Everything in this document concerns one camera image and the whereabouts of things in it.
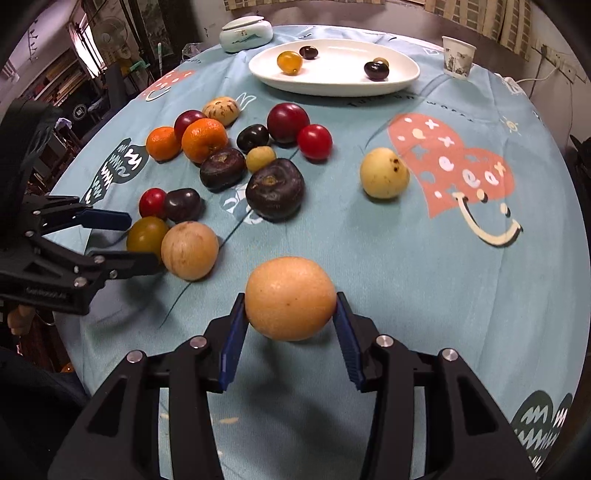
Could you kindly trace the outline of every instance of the person's hand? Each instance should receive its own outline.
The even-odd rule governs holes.
[[[8,314],[8,328],[13,335],[26,335],[31,330],[35,307],[19,305]]]

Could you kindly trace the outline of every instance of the table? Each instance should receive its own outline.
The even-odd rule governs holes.
[[[380,98],[315,98],[280,92],[249,74],[262,48],[302,38],[352,38],[412,57],[421,77]],[[150,131],[217,96],[243,110],[229,128],[265,123],[279,102],[302,105],[328,127],[326,164],[292,158],[307,184],[301,212],[286,223],[248,210],[246,180],[208,192],[181,154],[149,160]],[[374,203],[358,170],[365,153],[395,148],[413,171],[399,201]],[[170,274],[110,282],[84,318],[57,326],[90,392],[124,355],[153,355],[202,333],[227,314],[249,273],[263,261],[299,255],[317,261],[353,311],[409,348],[459,350],[512,421],[534,464],[556,440],[579,381],[591,303],[582,214],[563,159],[522,92],[475,66],[468,82],[443,73],[437,49],[395,35],[337,27],[276,27],[271,44],[229,55],[211,48],[156,81],[120,111],[78,155],[54,189],[96,207],[139,217],[149,187],[195,188],[203,222],[224,242],[213,274],[187,286]],[[53,238],[83,252],[124,248],[119,233],[80,228]],[[167,396],[161,399],[166,440]],[[424,461],[424,406],[417,392],[413,475]],[[278,343],[251,330],[236,381],[210,408],[227,479],[358,478],[374,396],[349,382],[331,324],[313,339]],[[170,452],[161,448],[163,476]]]

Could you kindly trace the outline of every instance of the paper cup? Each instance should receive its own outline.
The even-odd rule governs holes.
[[[460,80],[467,80],[474,63],[476,47],[456,38],[443,37],[444,71]]]

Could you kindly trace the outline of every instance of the white ceramic jar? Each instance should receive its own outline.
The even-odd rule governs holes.
[[[265,17],[248,15],[228,22],[220,32],[220,45],[228,53],[257,48],[273,38],[273,27]]]

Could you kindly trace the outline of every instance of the pale yellow fruit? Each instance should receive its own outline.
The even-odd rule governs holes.
[[[251,173],[260,170],[277,158],[271,147],[255,147],[246,155],[246,167]]]
[[[183,280],[198,280],[207,275],[218,252],[216,234],[199,222],[179,223],[162,240],[162,261],[166,269]]]
[[[236,101],[230,97],[217,97],[207,103],[201,110],[209,118],[213,118],[227,127],[238,118],[240,108]]]
[[[281,257],[253,270],[245,291],[246,316],[273,340],[305,340],[320,331],[336,308],[329,276],[312,260]]]
[[[365,193],[375,199],[393,199],[408,187],[410,172],[389,148],[376,148],[364,158],[359,170]]]

